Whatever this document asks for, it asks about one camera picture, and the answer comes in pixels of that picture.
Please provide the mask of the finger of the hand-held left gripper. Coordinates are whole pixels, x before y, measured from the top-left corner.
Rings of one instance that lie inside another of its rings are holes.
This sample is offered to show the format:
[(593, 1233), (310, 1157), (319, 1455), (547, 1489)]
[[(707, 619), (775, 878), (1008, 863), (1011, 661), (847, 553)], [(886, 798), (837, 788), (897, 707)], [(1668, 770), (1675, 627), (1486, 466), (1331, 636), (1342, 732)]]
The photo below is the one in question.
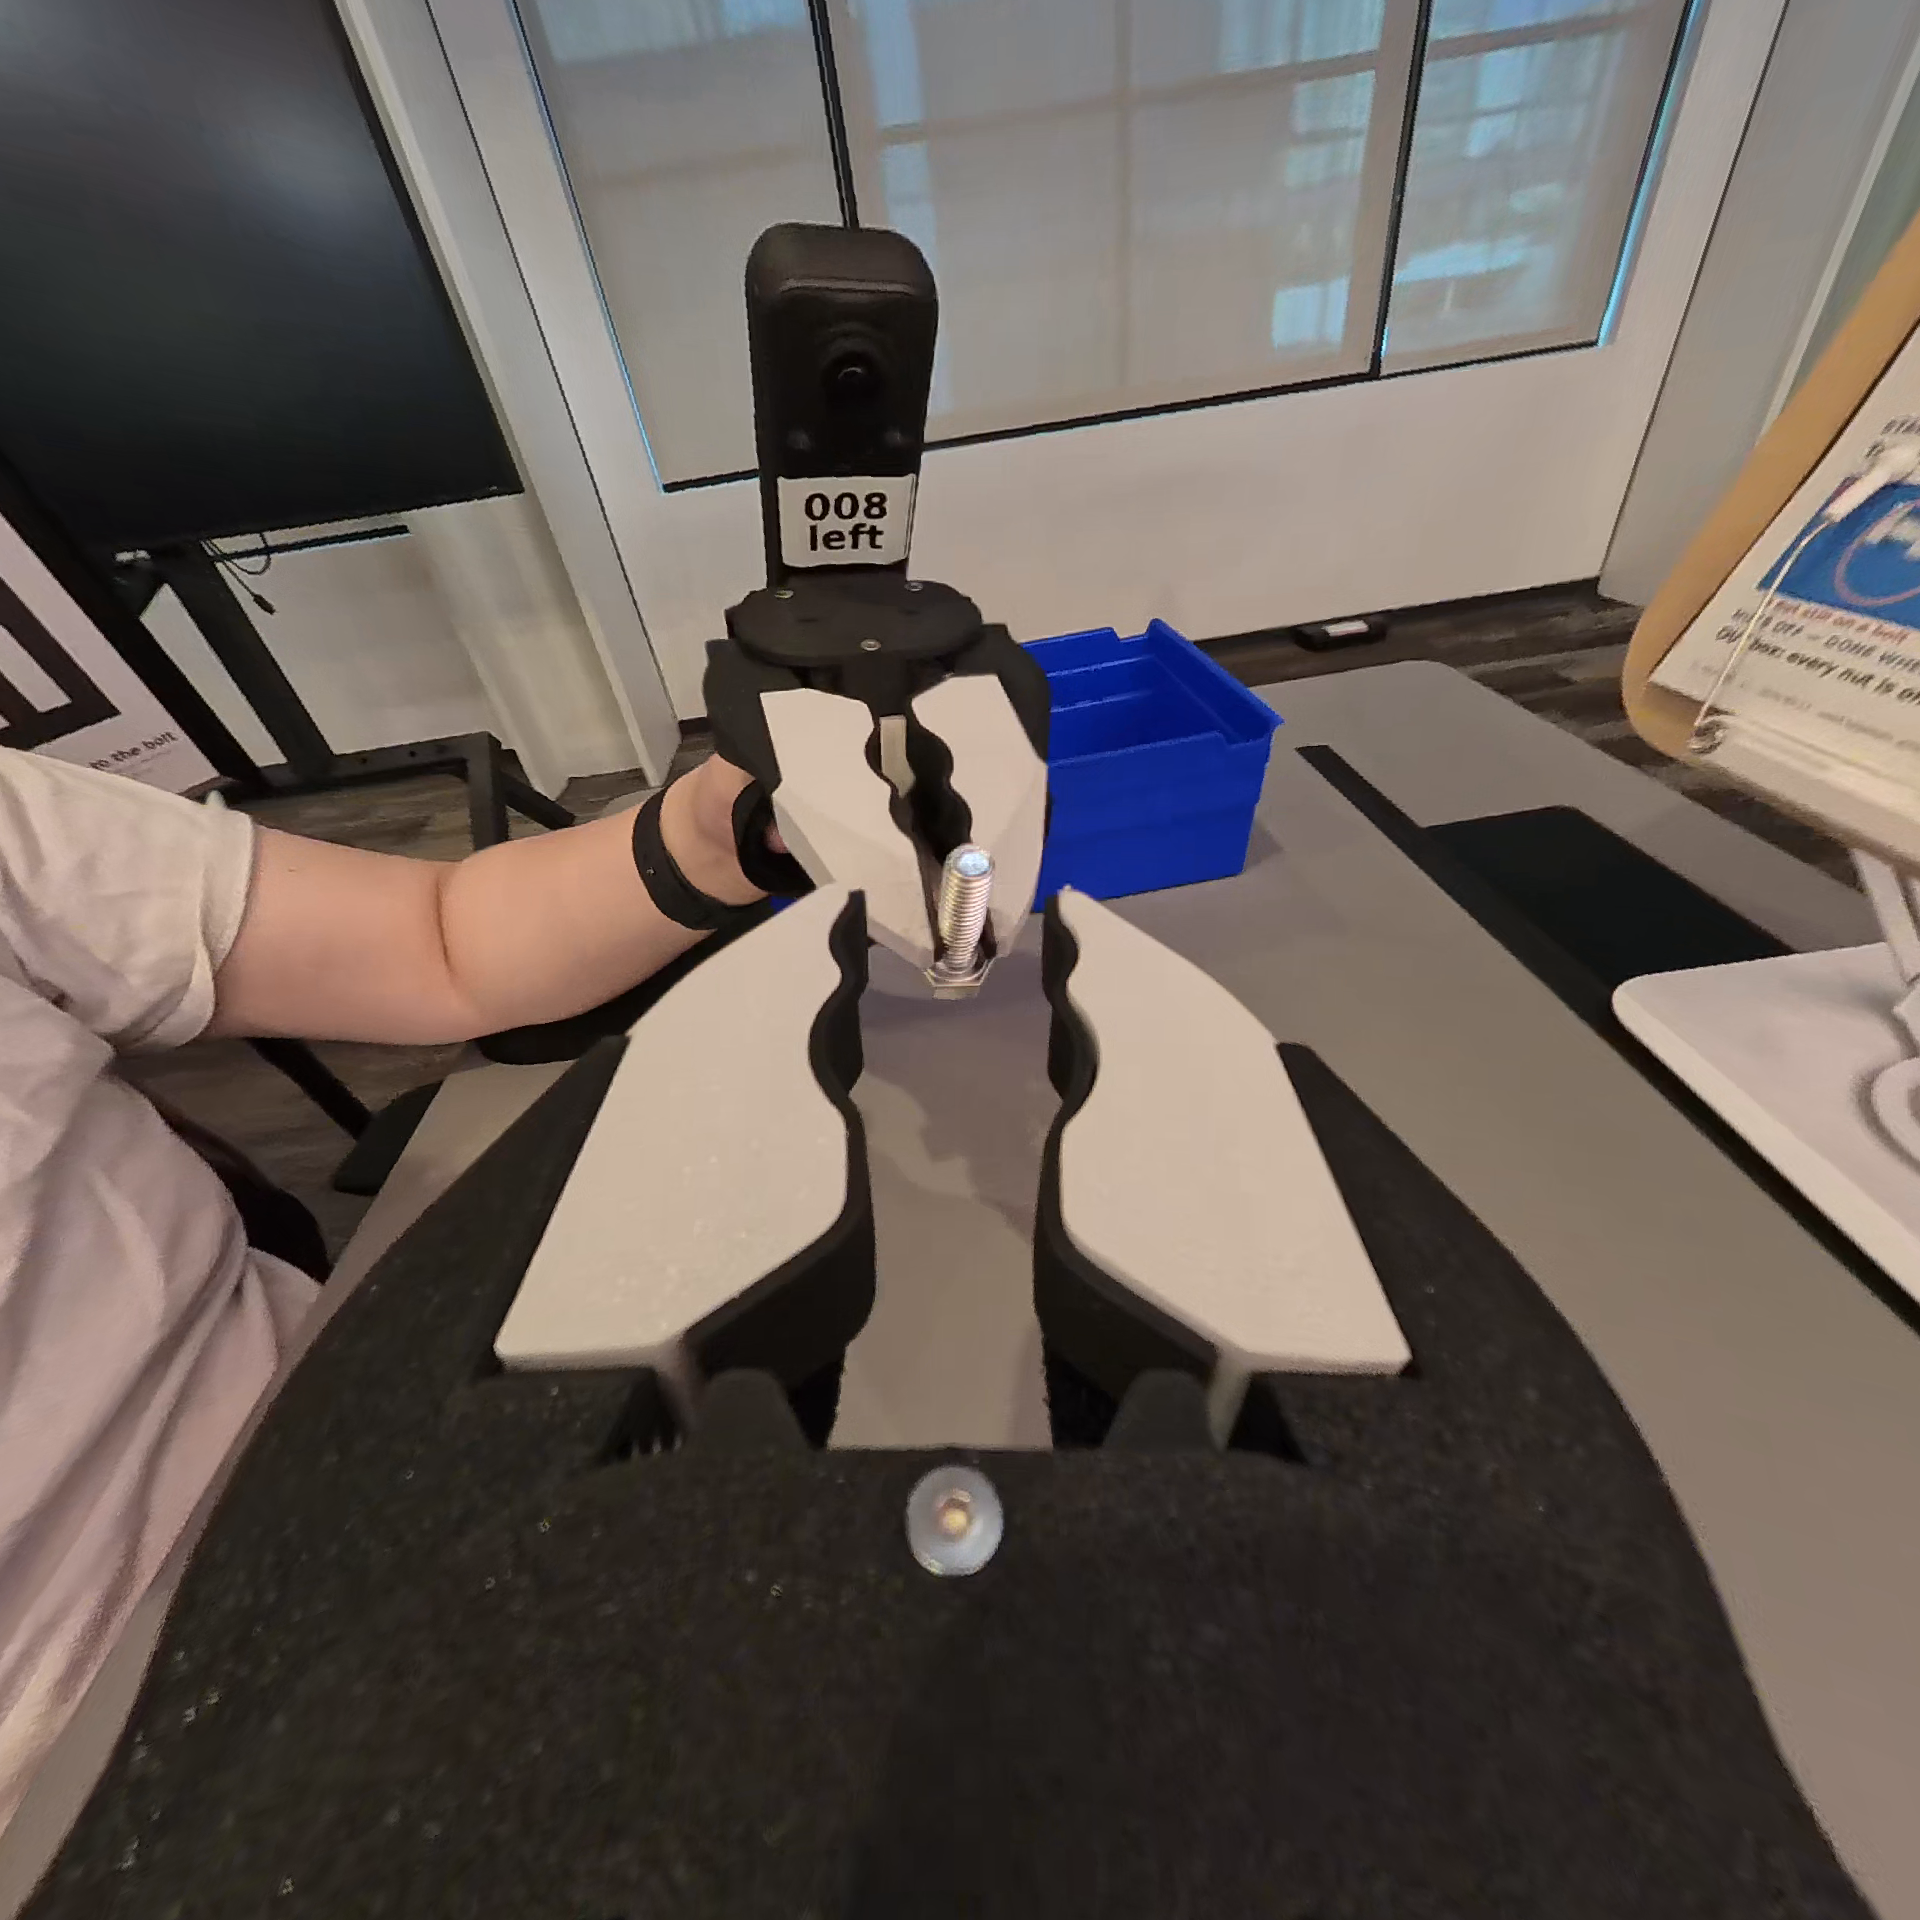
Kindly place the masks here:
[(815, 882), (864, 894), (869, 932), (907, 964), (935, 962), (923, 852), (897, 811), (897, 794), (871, 757), (878, 715), (821, 689), (759, 697), (776, 782), (775, 825)]
[(1047, 758), (996, 677), (942, 678), (912, 702), (912, 809), (929, 858), (992, 854), (990, 925), (1021, 925), (1039, 882)]

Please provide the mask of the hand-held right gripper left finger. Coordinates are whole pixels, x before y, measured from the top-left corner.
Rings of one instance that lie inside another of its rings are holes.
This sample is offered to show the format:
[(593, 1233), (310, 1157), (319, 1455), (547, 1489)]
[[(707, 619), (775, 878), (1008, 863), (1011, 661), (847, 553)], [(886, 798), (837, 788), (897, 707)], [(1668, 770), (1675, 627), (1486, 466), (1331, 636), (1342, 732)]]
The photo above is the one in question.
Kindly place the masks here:
[(651, 1373), (693, 1425), (720, 1375), (771, 1379), (828, 1445), (875, 1303), (853, 1101), (864, 894), (823, 886), (685, 972), (609, 1076), (493, 1337), (508, 1373)]

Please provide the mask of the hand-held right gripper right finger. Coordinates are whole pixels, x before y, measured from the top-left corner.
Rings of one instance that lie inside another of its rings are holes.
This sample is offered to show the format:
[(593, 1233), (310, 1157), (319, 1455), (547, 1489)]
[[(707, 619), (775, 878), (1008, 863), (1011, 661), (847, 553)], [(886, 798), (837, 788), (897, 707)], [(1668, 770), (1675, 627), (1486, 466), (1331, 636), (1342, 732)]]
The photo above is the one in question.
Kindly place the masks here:
[(1049, 1372), (1112, 1409), (1173, 1373), (1217, 1445), (1259, 1379), (1404, 1375), (1408, 1334), (1268, 1026), (1072, 886), (1044, 911), (1043, 989)]

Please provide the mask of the silver hex bolt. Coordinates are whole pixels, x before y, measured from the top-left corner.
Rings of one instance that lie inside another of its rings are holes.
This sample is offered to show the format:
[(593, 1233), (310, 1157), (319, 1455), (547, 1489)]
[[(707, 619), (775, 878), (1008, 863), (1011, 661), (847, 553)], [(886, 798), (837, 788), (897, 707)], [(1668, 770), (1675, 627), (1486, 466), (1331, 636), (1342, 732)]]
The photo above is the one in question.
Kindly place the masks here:
[(995, 858), (977, 844), (955, 845), (939, 868), (929, 905), (933, 999), (959, 1002), (982, 986), (996, 957), (992, 929)]

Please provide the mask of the blue plastic bin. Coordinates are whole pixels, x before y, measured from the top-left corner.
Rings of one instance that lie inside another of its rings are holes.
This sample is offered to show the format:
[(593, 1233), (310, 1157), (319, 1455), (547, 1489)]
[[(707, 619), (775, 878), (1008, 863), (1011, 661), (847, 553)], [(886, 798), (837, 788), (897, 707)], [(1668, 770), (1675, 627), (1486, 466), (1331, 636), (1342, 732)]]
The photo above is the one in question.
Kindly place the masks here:
[(1161, 619), (1030, 641), (1052, 699), (1035, 910), (1244, 870), (1279, 715)]

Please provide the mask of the person's left forearm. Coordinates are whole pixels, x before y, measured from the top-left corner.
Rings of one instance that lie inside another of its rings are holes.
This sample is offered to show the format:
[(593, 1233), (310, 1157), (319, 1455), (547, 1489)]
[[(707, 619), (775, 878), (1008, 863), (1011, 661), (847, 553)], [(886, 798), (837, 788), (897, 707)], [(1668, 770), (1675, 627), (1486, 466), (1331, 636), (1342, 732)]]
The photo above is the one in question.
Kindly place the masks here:
[(633, 863), (633, 815), (459, 862), (256, 831), (207, 1034), (446, 1045), (585, 1015), (699, 942)]

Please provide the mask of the person's left hand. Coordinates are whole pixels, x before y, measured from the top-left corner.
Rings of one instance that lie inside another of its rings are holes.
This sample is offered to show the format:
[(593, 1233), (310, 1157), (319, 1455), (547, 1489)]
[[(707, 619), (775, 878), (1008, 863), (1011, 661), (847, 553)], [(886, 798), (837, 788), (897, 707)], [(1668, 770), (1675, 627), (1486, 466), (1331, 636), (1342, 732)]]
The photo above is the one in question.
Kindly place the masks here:
[(723, 754), (708, 754), (677, 777), (660, 801), (662, 847), (683, 879), (723, 905), (753, 905), (768, 892), (743, 870), (736, 845), (736, 801), (749, 774)]

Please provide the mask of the black wrist band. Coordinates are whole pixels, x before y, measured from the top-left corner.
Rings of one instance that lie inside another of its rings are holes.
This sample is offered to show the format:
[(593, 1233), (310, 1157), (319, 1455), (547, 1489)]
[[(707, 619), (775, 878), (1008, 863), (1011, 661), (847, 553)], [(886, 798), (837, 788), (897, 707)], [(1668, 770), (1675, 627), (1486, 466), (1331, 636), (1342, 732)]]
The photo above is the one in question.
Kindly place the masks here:
[(732, 905), (693, 884), (664, 844), (664, 788), (636, 806), (630, 858), (640, 884), (660, 916), (708, 934), (729, 923)]

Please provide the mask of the large glass window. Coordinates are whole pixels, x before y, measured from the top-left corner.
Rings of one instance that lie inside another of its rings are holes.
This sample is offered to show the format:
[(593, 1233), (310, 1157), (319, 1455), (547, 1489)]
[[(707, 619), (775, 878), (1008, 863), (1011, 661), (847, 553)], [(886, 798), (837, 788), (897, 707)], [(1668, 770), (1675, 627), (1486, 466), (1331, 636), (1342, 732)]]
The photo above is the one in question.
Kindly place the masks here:
[(1688, 4), (532, 2), (518, 45), (664, 489), (753, 463), (743, 271), (878, 227), (928, 439), (1596, 346)]

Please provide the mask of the wood and white document stand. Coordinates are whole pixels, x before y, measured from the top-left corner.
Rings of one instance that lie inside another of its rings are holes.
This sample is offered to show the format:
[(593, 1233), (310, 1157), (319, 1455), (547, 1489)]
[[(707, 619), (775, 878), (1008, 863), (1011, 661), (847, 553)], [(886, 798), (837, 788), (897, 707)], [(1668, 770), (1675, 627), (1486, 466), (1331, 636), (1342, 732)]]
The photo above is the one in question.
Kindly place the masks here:
[(1917, 743), (1916, 762), (1845, 757), (1647, 684), (1767, 511), (1917, 341), (1917, 227), (1646, 606), (1622, 667), (1631, 730), (1670, 762), (1839, 842), (1878, 937), (1864, 947), (1639, 975), (1624, 1030), (1831, 1220), (1905, 1299), (1917, 1294)]

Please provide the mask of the person's light clothing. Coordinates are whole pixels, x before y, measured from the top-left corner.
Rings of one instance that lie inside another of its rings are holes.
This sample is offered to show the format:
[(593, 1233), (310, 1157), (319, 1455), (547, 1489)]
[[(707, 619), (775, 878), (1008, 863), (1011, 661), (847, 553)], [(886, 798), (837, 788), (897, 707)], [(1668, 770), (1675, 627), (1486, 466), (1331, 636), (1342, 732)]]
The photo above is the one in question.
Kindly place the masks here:
[(3, 1817), (318, 1300), (121, 1071), (207, 1026), (254, 828), (3, 754)]

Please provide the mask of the black metal screen stand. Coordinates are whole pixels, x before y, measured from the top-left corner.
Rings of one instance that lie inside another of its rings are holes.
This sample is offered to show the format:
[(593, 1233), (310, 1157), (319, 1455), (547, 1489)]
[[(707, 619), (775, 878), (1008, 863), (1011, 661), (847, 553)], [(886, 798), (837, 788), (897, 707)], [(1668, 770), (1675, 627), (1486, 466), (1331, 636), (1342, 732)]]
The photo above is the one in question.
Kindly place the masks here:
[(243, 599), (209, 547), (172, 543), (134, 550), (112, 564), (112, 580), (134, 613), (143, 613), (158, 590), (174, 594), (281, 751), (281, 762), (275, 763), (240, 754), (240, 772), (230, 779), (243, 794), (262, 801), (307, 801), (435, 777), (449, 779), (464, 790), (473, 847), (505, 844), (511, 815), (543, 829), (573, 825), (573, 814), (539, 794), (510, 749), (488, 732), (407, 741), (368, 751), (335, 751), (248, 613), (243, 610)]

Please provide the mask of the printed instruction poster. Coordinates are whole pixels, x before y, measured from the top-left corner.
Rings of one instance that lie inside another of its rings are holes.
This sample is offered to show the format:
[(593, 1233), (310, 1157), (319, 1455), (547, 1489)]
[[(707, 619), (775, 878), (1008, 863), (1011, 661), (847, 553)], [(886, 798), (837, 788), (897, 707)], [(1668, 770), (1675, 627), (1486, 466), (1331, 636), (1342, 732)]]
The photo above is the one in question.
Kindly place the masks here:
[(1908, 338), (1647, 684), (1845, 757), (1916, 762), (1916, 445)]

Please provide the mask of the large black wall screen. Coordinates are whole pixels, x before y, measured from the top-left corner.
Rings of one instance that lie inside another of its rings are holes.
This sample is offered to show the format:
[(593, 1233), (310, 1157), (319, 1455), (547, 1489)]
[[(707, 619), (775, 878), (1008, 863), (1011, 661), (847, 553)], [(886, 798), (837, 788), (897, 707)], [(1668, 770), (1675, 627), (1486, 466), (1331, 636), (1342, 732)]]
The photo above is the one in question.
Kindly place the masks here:
[(3, 4), (4, 463), (123, 553), (515, 497), (335, 4)]

